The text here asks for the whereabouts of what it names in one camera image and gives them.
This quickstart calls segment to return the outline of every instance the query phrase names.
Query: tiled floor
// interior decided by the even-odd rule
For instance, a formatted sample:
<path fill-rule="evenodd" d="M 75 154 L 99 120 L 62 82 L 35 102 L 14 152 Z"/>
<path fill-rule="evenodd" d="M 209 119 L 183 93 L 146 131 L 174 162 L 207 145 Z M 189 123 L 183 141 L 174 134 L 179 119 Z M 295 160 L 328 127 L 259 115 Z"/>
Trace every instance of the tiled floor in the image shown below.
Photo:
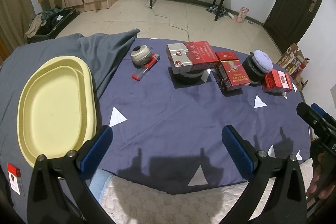
<path fill-rule="evenodd" d="M 77 32 L 84 36 L 98 32 L 114 34 L 138 28 L 138 37 L 208 41 L 210 45 L 247 54 L 259 49 L 273 62 L 281 56 L 257 24 L 239 24 L 229 17 L 214 21 L 214 15 L 204 7 L 192 4 L 159 0 L 149 9 L 148 3 L 149 0 L 118 0 L 110 9 L 81 13 L 58 37 Z"/>

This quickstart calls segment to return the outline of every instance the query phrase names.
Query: white triangle pattern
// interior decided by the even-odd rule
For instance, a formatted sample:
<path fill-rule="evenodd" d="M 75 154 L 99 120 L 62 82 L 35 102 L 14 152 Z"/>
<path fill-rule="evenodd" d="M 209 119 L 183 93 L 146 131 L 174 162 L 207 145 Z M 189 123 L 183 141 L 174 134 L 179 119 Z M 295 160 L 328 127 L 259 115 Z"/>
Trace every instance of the white triangle pattern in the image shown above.
<path fill-rule="evenodd" d="M 300 150 L 299 150 L 299 152 L 296 154 L 296 158 L 297 158 L 297 160 L 302 160 L 302 157 L 300 156 Z"/>
<path fill-rule="evenodd" d="M 272 158 L 275 158 L 275 153 L 274 153 L 274 147 L 273 147 L 273 145 L 268 150 L 268 156 L 270 156 Z"/>
<path fill-rule="evenodd" d="M 293 82 L 292 82 L 292 85 L 293 85 L 293 88 L 294 88 L 294 92 L 296 92 L 297 91 L 297 87 L 293 84 Z"/>
<path fill-rule="evenodd" d="M 208 185 L 207 180 L 205 179 L 202 167 L 199 166 L 195 175 L 189 182 L 188 186 L 195 186 L 195 185 Z"/>
<path fill-rule="evenodd" d="M 267 105 L 257 95 L 257 97 L 255 97 L 255 100 L 254 100 L 254 108 L 263 107 L 263 106 L 267 106 Z"/>
<path fill-rule="evenodd" d="M 126 117 L 120 113 L 115 107 L 113 107 L 111 119 L 110 119 L 110 127 L 115 126 L 121 122 L 127 121 Z"/>
<path fill-rule="evenodd" d="M 209 75 L 210 75 L 211 69 L 207 69 L 204 71 L 204 73 L 202 74 L 201 80 L 206 83 L 206 81 L 208 81 Z"/>

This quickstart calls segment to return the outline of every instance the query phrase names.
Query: black round container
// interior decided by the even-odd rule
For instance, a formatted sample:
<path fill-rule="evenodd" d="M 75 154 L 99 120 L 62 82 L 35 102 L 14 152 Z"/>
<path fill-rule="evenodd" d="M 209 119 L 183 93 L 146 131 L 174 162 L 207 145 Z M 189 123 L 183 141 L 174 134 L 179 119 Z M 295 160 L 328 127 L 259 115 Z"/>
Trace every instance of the black round container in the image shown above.
<path fill-rule="evenodd" d="M 204 70 L 194 70 L 189 72 L 182 72 L 174 75 L 174 78 L 185 85 L 196 84 L 202 77 Z"/>
<path fill-rule="evenodd" d="M 266 75 L 262 72 L 253 62 L 252 54 L 250 54 L 242 64 L 244 70 L 246 71 L 248 77 L 251 80 L 252 85 L 258 84 Z"/>

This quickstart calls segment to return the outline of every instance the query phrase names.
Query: beige curtain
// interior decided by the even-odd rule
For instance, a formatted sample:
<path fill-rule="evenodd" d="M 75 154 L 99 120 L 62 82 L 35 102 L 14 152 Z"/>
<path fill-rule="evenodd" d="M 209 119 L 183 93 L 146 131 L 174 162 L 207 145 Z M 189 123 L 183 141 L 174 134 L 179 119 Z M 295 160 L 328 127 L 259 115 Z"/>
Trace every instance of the beige curtain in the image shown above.
<path fill-rule="evenodd" d="M 9 52 L 26 44 L 25 32 L 34 17 L 31 0 L 0 0 L 0 37 Z"/>

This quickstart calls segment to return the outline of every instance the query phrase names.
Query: purple bed sheet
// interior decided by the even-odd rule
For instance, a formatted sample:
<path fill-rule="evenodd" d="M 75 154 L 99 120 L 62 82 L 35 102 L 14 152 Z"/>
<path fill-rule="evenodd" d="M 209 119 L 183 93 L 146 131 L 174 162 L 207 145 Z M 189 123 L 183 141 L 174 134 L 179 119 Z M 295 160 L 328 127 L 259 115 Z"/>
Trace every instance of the purple bed sheet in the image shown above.
<path fill-rule="evenodd" d="M 300 163 L 309 158 L 308 125 L 296 114 L 302 102 L 298 90 L 287 93 L 287 99 L 264 93 L 260 85 L 223 95 L 212 72 L 195 85 L 183 85 L 172 78 L 166 55 L 166 45 L 177 42 L 134 41 L 131 50 L 146 44 L 161 56 L 140 82 L 131 78 L 137 69 L 129 53 L 121 62 L 99 101 L 103 124 L 114 116 L 113 142 L 99 168 L 170 194 L 242 182 L 221 140 L 228 124 L 256 150 L 268 152 L 273 145 L 275 157 L 299 152 Z M 235 53 L 241 62 L 247 57 Z M 256 96 L 266 106 L 254 108 Z M 204 182 L 195 181 L 195 175 Z"/>

